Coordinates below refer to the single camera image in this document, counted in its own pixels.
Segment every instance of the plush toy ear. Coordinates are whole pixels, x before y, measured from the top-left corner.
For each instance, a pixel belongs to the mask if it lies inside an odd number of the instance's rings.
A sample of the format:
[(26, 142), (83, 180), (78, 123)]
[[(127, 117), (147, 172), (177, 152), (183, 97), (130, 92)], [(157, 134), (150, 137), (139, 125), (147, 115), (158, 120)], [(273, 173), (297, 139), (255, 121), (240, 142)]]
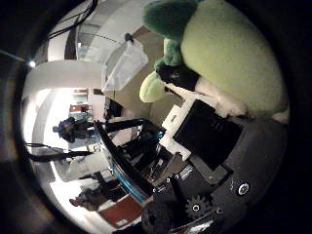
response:
[(197, 10), (195, 0), (162, 0), (144, 8), (144, 25), (163, 37), (181, 42), (186, 25)]
[(165, 95), (165, 84), (156, 71), (153, 71), (143, 81), (139, 90), (139, 98), (143, 102), (154, 102)]
[(166, 65), (164, 62), (164, 58), (158, 58), (154, 63), (154, 70), (158, 71), (164, 65)]

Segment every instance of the black cable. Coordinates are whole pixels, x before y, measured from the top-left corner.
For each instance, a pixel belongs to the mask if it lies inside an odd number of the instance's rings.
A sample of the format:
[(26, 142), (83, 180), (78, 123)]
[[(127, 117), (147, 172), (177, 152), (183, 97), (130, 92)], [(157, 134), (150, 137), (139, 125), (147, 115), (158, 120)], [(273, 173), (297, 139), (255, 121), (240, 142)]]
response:
[(32, 161), (35, 162), (40, 162), (40, 163), (48, 163), (50, 161), (54, 161), (54, 160), (63, 160), (66, 158), (74, 158), (74, 157), (78, 157), (78, 156), (88, 156), (93, 154), (92, 152), (89, 151), (69, 151), (68, 153), (59, 153), (56, 149), (54, 149), (52, 146), (50, 145), (46, 145), (43, 143), (25, 143), (26, 146), (29, 147), (47, 147), (50, 148), (54, 151), (56, 151), (57, 154), (50, 154), (50, 155), (33, 155), (28, 153), (27, 157), (29, 159), (31, 159)]
[(82, 19), (76, 21), (74, 24), (72, 24), (72, 25), (70, 25), (70, 26), (68, 26), (68, 27), (66, 27), (64, 29), (61, 29), (61, 30), (58, 30), (58, 31), (55, 31), (55, 32), (51, 33), (49, 35), (49, 37), (47, 38), (47, 41), (51, 40), (51, 39), (53, 39), (53, 38), (55, 38), (57, 36), (60, 36), (62, 33), (65, 33), (67, 31), (71, 30), (72, 28), (78, 26), (82, 22), (84, 22), (88, 18), (88, 16), (96, 9), (97, 5), (98, 5), (98, 0), (93, 0), (92, 6), (89, 8), (88, 13)]
[(95, 10), (95, 8), (97, 7), (98, 5), (98, 1), (97, 0), (93, 0), (91, 6), (87, 9), (87, 11), (89, 11), (82, 19), (80, 20), (77, 20), (75, 21), (72, 25), (66, 27), (66, 28), (63, 28), (63, 29), (60, 29), (58, 31), (55, 31), (55, 32), (52, 32), (49, 34), (49, 37), (51, 37), (52, 35), (56, 35), (56, 34), (59, 34), (59, 33), (63, 33), (65, 31), (68, 31), (70, 30), (72, 27), (75, 27), (77, 26), (78, 24), (80, 24), (81, 22), (83, 22), (84, 20), (87, 19), (87, 17)]
[(80, 15), (83, 15), (83, 14), (85, 14), (86, 12), (88, 12), (90, 9), (91, 9), (91, 7), (88, 7), (85, 11), (83, 11), (83, 12), (81, 12), (81, 13), (78, 13), (78, 14), (76, 14), (76, 15), (74, 15), (74, 16), (72, 16), (72, 17), (66, 18), (66, 19), (62, 19), (62, 20), (60, 20), (60, 21), (58, 22), (58, 24), (60, 24), (60, 23), (62, 23), (62, 22), (65, 22), (65, 21), (68, 21), (68, 20), (70, 20), (70, 19), (73, 19), (73, 18), (75, 18), (75, 17), (78, 17), (78, 16), (80, 16)]
[(114, 43), (118, 43), (118, 42), (117, 42), (116, 40), (114, 40), (114, 39), (111, 39), (111, 38), (105, 37), (105, 36), (101, 36), (101, 35), (98, 35), (98, 34), (89, 33), (89, 32), (79, 32), (79, 33), (87, 34), (87, 35), (93, 35), (93, 36), (97, 36), (97, 37), (101, 37), (101, 38), (107, 39), (107, 40), (109, 40), (109, 41), (112, 41), (112, 42), (114, 42)]

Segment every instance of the gear icon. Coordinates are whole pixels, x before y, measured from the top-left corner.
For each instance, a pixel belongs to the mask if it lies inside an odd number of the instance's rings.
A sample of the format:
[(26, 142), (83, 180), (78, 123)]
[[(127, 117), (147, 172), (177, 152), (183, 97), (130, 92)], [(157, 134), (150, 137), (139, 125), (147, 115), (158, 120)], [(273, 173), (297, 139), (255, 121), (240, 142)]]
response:
[(211, 211), (210, 202), (206, 197), (201, 197), (197, 195), (192, 197), (190, 200), (187, 199), (187, 204), (185, 205), (187, 216), (193, 220), (204, 216), (207, 212)]

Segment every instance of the bright light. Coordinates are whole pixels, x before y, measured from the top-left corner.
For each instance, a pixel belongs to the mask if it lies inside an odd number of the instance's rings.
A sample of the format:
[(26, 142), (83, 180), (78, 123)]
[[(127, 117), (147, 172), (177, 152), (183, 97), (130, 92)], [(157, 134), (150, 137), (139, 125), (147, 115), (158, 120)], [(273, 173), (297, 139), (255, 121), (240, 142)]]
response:
[(48, 96), (48, 94), (50, 92), (51, 92), (51, 89), (45, 89), (45, 90), (39, 91), (36, 94), (35, 101), (36, 101), (36, 104), (37, 104), (37, 108), (42, 105), (43, 101), (46, 99), (46, 97)]
[(34, 67), (36, 66), (36, 62), (33, 61), (33, 60), (30, 61), (30, 62), (29, 62), (29, 66), (32, 67), (32, 68), (34, 68)]
[(72, 103), (71, 88), (57, 89), (53, 103), (46, 119), (43, 143), (59, 148), (68, 148), (68, 142), (59, 138), (59, 135), (52, 131), (53, 126), (57, 126), (59, 121), (68, 118), (69, 107)]

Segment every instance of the person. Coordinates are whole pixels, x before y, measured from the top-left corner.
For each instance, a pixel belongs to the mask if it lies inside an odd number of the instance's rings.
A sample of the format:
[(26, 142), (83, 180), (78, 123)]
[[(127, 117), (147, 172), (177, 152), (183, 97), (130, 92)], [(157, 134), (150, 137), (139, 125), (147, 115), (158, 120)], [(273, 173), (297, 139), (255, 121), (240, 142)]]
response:
[(69, 203), (74, 207), (83, 207), (89, 212), (95, 212), (103, 203), (108, 200), (117, 202), (119, 199), (127, 195), (125, 189), (120, 185), (118, 179), (106, 182), (100, 173), (95, 174), (100, 176), (100, 185), (95, 188), (85, 188), (74, 199), (69, 199)]
[(88, 122), (86, 119), (75, 120), (74, 117), (69, 117), (64, 121), (60, 121), (58, 126), (54, 126), (53, 132), (58, 133), (59, 137), (69, 143), (73, 143), (76, 138), (91, 138), (95, 131), (88, 129), (93, 125), (94, 123)]

